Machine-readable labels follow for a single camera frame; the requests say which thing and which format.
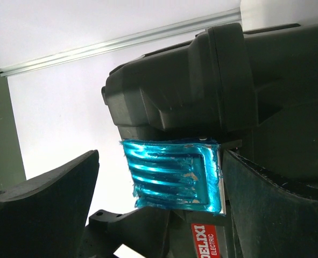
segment blue metallic object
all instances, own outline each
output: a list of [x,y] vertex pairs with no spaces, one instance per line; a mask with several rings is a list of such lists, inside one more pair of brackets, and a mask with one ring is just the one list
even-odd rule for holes
[[136,207],[223,214],[219,144],[212,140],[122,142],[134,182]]

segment crumpled foil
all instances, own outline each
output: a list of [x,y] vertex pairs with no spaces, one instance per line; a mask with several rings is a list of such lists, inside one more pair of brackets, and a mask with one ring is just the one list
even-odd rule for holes
[[136,207],[220,214],[222,179],[214,140],[122,141],[134,182]]

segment green surface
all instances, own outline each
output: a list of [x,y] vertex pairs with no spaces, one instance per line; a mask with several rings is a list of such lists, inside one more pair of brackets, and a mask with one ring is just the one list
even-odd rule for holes
[[8,82],[0,77],[0,190],[25,180]]

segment brand logo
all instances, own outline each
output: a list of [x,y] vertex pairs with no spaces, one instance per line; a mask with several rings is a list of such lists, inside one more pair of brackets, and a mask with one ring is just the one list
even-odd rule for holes
[[198,258],[220,258],[214,225],[191,224]]

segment shiny blue foil package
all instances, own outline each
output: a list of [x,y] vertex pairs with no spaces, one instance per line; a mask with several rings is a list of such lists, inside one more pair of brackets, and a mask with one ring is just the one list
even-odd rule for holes
[[225,214],[220,145],[213,140],[122,141],[136,207]]

